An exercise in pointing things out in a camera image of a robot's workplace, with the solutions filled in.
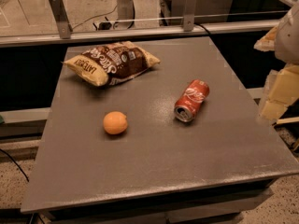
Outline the red coke can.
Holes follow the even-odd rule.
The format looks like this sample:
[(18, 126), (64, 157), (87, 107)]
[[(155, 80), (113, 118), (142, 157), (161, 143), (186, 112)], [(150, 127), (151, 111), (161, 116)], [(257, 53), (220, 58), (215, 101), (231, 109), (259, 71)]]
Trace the red coke can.
[(193, 80), (175, 103), (175, 117), (185, 123), (193, 121), (208, 95), (208, 85), (202, 80)]

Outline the metal railing bar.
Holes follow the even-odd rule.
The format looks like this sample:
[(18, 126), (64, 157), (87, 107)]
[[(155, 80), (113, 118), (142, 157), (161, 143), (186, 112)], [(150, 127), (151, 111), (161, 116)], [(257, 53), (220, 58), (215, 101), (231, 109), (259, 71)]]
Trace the metal railing bar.
[(49, 44), (100, 43), (114, 40), (158, 39), (169, 37), (186, 37), (206, 35), (208, 30), (213, 35), (268, 31), (279, 24), (279, 20), (234, 21), (205, 23), (203, 27), (195, 25), (190, 32), (179, 26), (164, 26), (147, 29), (105, 30), (103, 32), (73, 33), (69, 38), (58, 35), (21, 35), (0, 38), (0, 47), (22, 47)]

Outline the orange fruit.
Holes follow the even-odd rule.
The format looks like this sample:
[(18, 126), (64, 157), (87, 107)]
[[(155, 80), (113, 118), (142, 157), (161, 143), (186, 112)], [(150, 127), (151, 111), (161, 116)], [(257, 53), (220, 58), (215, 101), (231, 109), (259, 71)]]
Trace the orange fruit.
[(105, 115), (103, 126), (108, 134), (120, 134), (127, 129), (128, 122), (126, 116), (122, 112), (113, 111)]

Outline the brown yellow chip bag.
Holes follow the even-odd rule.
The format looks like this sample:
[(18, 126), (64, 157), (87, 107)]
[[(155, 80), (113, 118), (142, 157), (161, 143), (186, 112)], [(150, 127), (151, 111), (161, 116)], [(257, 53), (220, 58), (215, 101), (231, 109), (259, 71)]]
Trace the brown yellow chip bag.
[(95, 87), (114, 86), (146, 72), (160, 60), (130, 42), (92, 47), (64, 64)]

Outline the right metal railing bracket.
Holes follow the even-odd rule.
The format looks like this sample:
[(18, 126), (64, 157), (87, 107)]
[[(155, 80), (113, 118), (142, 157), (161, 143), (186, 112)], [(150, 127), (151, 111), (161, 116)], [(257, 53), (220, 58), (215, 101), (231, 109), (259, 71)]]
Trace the right metal railing bracket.
[(193, 30), (196, 2), (197, 0), (185, 0), (182, 24), (183, 30), (185, 32), (190, 32)]

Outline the metal railing bracket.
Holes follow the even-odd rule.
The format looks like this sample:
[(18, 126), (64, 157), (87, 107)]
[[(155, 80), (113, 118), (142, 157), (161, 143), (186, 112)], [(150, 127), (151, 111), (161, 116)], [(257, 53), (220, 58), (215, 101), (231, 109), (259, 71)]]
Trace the metal railing bracket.
[(197, 0), (185, 0), (182, 24), (183, 30), (185, 32), (190, 32), (193, 30), (196, 2)]
[(64, 8), (63, 0), (49, 0), (50, 8), (55, 19), (58, 33), (61, 39), (68, 39), (71, 37), (72, 28)]

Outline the left metal railing bracket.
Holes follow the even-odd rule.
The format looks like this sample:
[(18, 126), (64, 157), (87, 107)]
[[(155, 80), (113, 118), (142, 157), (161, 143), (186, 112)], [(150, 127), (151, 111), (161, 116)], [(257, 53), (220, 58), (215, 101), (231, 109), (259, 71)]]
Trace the left metal railing bracket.
[(58, 33), (61, 39), (68, 39), (71, 37), (72, 28), (64, 8), (63, 0), (49, 0), (50, 8), (55, 19)]

